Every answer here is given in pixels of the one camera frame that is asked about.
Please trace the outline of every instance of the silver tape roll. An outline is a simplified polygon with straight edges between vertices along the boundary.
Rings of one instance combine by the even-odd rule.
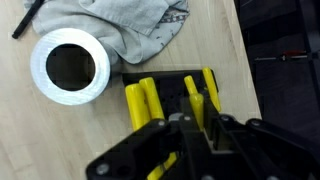
[[[70,58],[70,53],[78,55]],[[108,55],[99,41],[82,30],[72,28],[55,30],[43,36],[32,52],[30,67],[40,91],[65,105],[79,105],[95,99],[106,88],[111,72]],[[79,75],[81,78],[72,79],[73,71],[79,69],[83,71]],[[70,90],[75,83],[80,86]]]

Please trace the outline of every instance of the light wood surface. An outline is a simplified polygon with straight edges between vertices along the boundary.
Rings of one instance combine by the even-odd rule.
[[[180,33],[143,65],[127,72],[211,67],[223,113],[240,122],[260,117],[232,0],[189,0]],[[120,79],[91,103],[64,106],[35,86],[29,62],[39,39],[32,28],[11,34],[24,11],[21,0],[0,6],[0,179],[84,180],[86,165],[132,132]]]

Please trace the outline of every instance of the tape roll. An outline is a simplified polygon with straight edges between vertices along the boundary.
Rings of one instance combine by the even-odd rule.
[[[62,87],[70,81],[63,79],[67,76],[60,77],[58,74],[72,74],[73,72],[71,70],[69,72],[69,69],[74,67],[80,67],[81,69],[81,65],[79,66],[78,63],[89,62],[89,60],[81,60],[80,62],[75,61],[76,58],[70,59],[69,57],[69,59],[67,58],[61,61],[60,57],[56,57],[58,54],[57,49],[65,46],[68,46],[69,48],[81,48],[81,52],[77,49],[75,51],[78,52],[78,54],[80,53],[79,57],[85,57],[85,59],[87,59],[87,56],[83,55],[83,52],[88,52],[94,62],[94,75],[92,76],[92,79],[87,82],[78,79],[78,84],[87,83],[86,85],[80,86],[78,89],[68,90],[68,88]],[[65,48],[64,50],[67,51],[62,54],[68,55],[71,53],[70,49],[68,51],[68,48]],[[59,64],[55,64],[57,62],[69,62],[69,65],[62,68]],[[84,63],[84,65],[86,67],[82,68],[82,70],[86,71],[84,73],[88,74],[88,71],[90,71],[90,68],[87,67],[88,63]],[[65,105],[79,105],[95,99],[106,88],[111,73],[107,52],[99,41],[85,31],[72,28],[58,29],[43,36],[32,52],[30,68],[33,80],[40,91],[53,101]],[[54,69],[54,72],[50,70],[50,72],[48,72],[48,69],[50,68]]]

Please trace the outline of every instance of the screw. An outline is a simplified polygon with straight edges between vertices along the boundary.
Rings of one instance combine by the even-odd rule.
[[[190,120],[191,120],[191,117],[189,117],[189,116],[185,116],[185,117],[184,117],[184,120],[186,120],[186,121],[190,121]]]
[[[221,120],[223,120],[223,121],[229,121],[229,117],[228,116],[221,116]]]
[[[164,126],[165,122],[164,121],[159,121],[159,126]]]
[[[214,178],[210,175],[204,175],[202,176],[201,180],[214,180]]]
[[[253,120],[253,121],[251,121],[251,124],[254,126],[260,126],[261,123],[258,120]]]
[[[269,176],[267,180],[279,180],[276,176]]]
[[[99,175],[104,175],[107,174],[107,172],[109,171],[109,165],[108,164],[101,164],[97,167],[96,169],[97,174]]]

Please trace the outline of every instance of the gray cloth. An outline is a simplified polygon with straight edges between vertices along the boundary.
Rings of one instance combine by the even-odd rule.
[[[26,9],[34,0],[23,0]],[[84,30],[129,63],[140,63],[160,52],[187,18],[186,0],[46,0],[33,19],[44,35],[60,28]]]

